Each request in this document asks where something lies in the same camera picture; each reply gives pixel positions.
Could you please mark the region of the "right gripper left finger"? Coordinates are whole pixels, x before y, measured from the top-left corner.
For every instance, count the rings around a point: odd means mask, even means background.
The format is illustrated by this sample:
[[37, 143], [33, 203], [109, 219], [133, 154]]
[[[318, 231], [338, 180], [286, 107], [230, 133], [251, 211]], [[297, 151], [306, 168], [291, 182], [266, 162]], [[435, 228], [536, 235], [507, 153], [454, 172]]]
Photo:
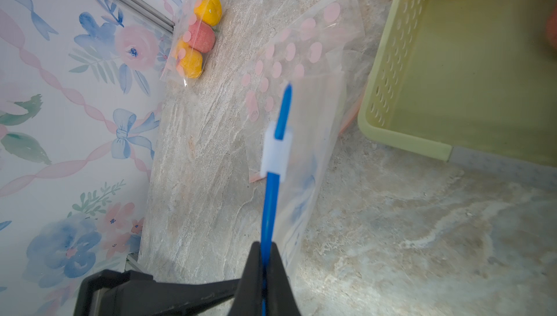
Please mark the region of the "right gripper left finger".
[[261, 316], [263, 314], [263, 260], [261, 245], [254, 242], [249, 250], [242, 277], [228, 316]]

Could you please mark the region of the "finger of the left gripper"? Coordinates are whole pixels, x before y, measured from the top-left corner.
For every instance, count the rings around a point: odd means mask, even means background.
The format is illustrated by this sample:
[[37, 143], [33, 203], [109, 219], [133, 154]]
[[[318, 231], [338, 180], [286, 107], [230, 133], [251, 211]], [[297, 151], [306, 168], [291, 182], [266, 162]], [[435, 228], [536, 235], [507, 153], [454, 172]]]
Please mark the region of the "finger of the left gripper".
[[198, 315], [236, 294], [239, 280], [171, 284], [129, 270], [103, 270], [85, 278], [74, 315]]

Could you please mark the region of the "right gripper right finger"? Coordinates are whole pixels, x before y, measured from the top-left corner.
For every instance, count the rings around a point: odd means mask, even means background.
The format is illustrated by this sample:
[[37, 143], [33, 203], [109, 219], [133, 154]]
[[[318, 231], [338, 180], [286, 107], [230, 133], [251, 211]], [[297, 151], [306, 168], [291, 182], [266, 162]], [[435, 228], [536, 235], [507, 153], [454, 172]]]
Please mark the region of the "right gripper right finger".
[[278, 247], [271, 244], [269, 262], [265, 268], [266, 316], [301, 316], [286, 274]]

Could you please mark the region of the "blue zipper clear bag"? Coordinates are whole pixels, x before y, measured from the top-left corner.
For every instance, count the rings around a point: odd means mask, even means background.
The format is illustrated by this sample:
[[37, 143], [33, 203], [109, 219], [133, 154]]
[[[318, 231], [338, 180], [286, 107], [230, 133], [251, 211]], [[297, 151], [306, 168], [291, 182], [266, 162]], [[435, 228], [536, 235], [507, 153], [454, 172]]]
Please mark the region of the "blue zipper clear bag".
[[345, 73], [294, 80], [284, 141], [275, 142], [281, 103], [288, 82], [264, 77], [258, 91], [245, 95], [243, 127], [250, 181], [269, 172], [280, 176], [272, 240], [289, 277], [294, 277], [305, 230], [340, 131], [346, 101]]

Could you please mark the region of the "yellow peach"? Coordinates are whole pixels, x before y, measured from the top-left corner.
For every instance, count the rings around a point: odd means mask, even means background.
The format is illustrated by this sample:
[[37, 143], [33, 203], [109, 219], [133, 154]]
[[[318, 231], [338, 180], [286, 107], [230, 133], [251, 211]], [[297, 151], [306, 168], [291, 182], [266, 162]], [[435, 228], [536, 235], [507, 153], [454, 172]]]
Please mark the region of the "yellow peach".
[[184, 78], [196, 79], [202, 74], [202, 54], [180, 40], [176, 46], [177, 72]]
[[220, 23], [223, 7], [220, 0], [197, 0], [194, 14], [204, 23], [215, 27]]

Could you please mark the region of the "pink peach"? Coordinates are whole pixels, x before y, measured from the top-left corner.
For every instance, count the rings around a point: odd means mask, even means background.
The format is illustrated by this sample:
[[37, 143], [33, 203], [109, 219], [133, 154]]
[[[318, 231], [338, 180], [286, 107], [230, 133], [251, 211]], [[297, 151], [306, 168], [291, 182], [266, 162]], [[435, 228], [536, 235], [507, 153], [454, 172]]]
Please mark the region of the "pink peach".
[[216, 35], [211, 26], [203, 21], [196, 21], [189, 25], [188, 30], [184, 33], [183, 41], [200, 53], [209, 53], [216, 42]]

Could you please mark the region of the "green plastic basket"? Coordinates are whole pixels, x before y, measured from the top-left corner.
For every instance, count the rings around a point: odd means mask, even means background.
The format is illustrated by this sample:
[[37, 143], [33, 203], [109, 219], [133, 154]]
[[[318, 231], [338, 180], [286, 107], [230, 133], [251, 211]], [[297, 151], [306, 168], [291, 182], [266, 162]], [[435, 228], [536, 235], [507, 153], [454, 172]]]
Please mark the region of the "green plastic basket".
[[393, 0], [358, 126], [370, 140], [492, 171], [556, 168], [556, 0]]

